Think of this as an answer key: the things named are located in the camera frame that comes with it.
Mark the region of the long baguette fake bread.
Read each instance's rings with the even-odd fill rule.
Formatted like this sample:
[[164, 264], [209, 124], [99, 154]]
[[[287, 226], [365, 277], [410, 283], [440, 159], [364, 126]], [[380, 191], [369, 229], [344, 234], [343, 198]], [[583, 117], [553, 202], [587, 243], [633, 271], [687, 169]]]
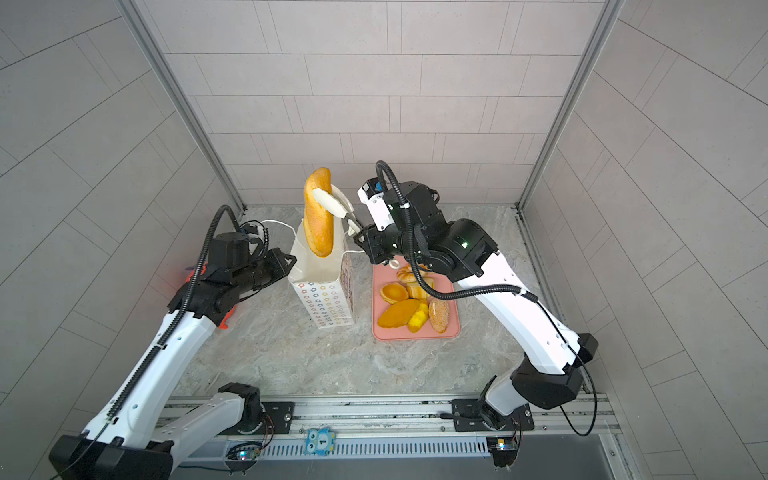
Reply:
[[333, 215], [328, 212], [315, 198], [313, 191], [331, 193], [331, 172], [321, 167], [309, 175], [304, 186], [304, 219], [303, 226], [309, 249], [320, 258], [332, 253], [334, 246]]

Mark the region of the white printed paper bag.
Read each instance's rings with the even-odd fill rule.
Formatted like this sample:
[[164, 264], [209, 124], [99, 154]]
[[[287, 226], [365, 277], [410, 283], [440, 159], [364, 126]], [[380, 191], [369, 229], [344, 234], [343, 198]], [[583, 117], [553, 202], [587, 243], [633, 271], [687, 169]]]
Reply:
[[303, 221], [296, 228], [290, 251], [297, 257], [288, 281], [317, 328], [353, 325], [351, 259], [347, 256], [348, 236], [339, 218], [334, 217], [334, 248], [317, 257], [308, 247]]

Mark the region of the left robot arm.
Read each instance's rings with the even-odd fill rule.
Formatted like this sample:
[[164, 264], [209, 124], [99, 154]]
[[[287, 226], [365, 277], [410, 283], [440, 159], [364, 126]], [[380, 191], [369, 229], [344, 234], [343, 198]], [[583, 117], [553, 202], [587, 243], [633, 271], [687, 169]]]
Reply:
[[228, 429], [273, 427], [255, 386], [228, 383], [189, 413], [157, 421], [200, 347], [240, 302], [286, 278], [297, 259], [259, 238], [229, 232], [208, 238], [160, 329], [104, 408], [76, 435], [60, 437], [49, 461], [61, 479], [167, 479], [192, 453]]

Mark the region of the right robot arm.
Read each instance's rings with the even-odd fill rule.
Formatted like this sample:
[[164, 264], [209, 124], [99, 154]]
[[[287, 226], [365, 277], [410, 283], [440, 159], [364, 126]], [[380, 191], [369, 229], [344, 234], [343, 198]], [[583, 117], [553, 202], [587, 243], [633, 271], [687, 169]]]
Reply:
[[332, 188], [307, 182], [304, 189], [307, 225], [322, 215], [342, 220], [347, 234], [372, 264], [403, 257], [415, 270], [419, 284], [424, 272], [445, 276], [457, 284], [453, 292], [428, 288], [435, 300], [475, 297], [514, 336], [524, 350], [521, 363], [485, 387], [469, 419], [493, 430], [520, 424], [520, 408], [563, 408], [575, 400], [598, 342], [557, 320], [513, 272], [497, 243], [475, 221], [448, 221], [438, 207], [436, 190], [418, 182], [387, 187], [372, 178], [360, 197], [374, 222], [363, 227], [352, 207]]

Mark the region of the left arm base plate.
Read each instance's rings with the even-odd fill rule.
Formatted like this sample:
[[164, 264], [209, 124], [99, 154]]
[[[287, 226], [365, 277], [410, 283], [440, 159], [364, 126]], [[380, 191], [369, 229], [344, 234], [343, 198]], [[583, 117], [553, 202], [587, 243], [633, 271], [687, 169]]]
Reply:
[[264, 436], [267, 429], [275, 435], [289, 434], [295, 406], [296, 404], [290, 401], [262, 402], [263, 418], [256, 434]]

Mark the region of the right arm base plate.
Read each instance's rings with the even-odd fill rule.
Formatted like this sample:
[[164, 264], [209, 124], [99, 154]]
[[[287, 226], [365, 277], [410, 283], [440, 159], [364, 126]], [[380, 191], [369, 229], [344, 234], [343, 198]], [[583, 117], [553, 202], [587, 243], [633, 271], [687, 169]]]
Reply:
[[457, 432], [532, 431], [535, 429], [528, 404], [509, 415], [501, 415], [479, 399], [453, 399], [450, 419]]

